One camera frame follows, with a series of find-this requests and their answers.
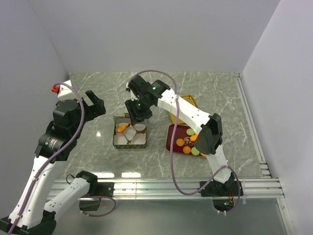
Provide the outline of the orange fish cookie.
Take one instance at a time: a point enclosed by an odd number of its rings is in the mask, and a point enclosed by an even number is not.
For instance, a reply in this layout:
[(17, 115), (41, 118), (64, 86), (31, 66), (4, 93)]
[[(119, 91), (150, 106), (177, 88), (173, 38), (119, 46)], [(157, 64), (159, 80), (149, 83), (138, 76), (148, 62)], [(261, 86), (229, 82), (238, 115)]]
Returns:
[(198, 137), (198, 134), (193, 134), (193, 135), (190, 137), (190, 141), (195, 142), (196, 139), (197, 139), (197, 137)]
[(128, 127), (127, 124), (122, 123), (119, 127), (117, 127), (117, 130), (116, 130), (116, 131), (117, 131), (118, 133), (123, 133), (127, 127)]

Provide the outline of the orange round chip cookie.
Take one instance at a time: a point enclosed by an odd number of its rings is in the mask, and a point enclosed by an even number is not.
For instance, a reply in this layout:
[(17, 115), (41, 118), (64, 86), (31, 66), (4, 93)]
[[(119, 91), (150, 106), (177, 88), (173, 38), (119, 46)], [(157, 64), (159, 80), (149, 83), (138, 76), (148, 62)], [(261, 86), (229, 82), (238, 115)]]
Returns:
[(183, 139), (177, 139), (176, 140), (176, 145), (177, 146), (184, 146), (184, 140)]

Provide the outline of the orange swirl cookie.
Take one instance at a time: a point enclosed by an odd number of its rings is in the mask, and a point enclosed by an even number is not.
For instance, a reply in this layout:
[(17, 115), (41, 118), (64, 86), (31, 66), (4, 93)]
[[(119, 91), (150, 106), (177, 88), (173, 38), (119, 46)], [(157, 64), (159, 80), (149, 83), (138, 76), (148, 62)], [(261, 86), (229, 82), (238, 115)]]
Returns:
[(191, 148), (189, 146), (184, 146), (182, 149), (184, 154), (190, 154), (191, 153)]

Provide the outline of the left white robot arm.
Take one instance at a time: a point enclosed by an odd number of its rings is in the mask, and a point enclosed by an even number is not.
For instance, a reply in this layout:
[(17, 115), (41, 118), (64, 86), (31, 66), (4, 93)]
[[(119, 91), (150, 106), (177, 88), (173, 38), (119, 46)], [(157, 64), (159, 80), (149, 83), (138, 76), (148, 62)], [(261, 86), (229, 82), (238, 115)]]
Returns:
[(50, 235), (57, 220), (83, 196), (98, 195), (98, 177), (81, 171), (72, 183), (52, 200), (48, 195), (84, 124), (105, 114), (104, 101), (93, 91), (86, 91), (92, 105), (82, 98), (60, 100), (53, 111), (53, 120), (39, 138), (31, 174), (14, 210), (0, 220), (1, 231), (16, 235)]

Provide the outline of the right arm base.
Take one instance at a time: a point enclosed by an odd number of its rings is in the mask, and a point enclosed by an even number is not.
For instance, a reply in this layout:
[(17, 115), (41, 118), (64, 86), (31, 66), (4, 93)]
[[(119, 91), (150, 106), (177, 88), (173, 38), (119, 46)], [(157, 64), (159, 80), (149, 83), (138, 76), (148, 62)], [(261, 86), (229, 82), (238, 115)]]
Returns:
[(213, 199), (214, 208), (222, 213), (230, 213), (235, 209), (235, 197), (244, 195), (240, 181), (229, 179), (224, 184), (211, 181), (200, 191), (201, 197), (225, 197), (226, 199)]

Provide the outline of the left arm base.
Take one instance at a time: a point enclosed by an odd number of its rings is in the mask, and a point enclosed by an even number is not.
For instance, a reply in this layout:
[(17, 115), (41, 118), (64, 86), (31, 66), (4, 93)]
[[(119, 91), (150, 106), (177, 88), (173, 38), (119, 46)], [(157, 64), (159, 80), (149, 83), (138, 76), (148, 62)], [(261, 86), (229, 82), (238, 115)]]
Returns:
[(83, 196), (79, 200), (79, 209), (83, 212), (96, 212), (100, 209), (102, 201), (106, 198), (113, 197), (114, 183), (113, 182), (100, 182), (97, 183), (95, 189)]

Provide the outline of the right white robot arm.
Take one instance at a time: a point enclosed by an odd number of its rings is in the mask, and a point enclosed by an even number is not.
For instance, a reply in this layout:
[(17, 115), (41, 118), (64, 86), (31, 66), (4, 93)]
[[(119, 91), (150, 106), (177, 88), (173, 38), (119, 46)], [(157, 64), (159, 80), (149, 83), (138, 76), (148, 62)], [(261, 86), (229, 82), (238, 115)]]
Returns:
[(198, 135), (195, 148), (204, 154), (213, 171), (213, 179), (201, 188), (208, 188), (211, 195), (228, 195), (234, 186), (239, 186), (235, 173), (227, 165), (223, 151), (223, 129), (221, 117), (206, 113), (181, 98), (176, 88), (156, 80), (145, 81), (135, 75), (126, 85), (131, 98), (125, 102), (132, 125), (149, 119), (153, 113), (151, 106), (156, 106), (176, 115)]

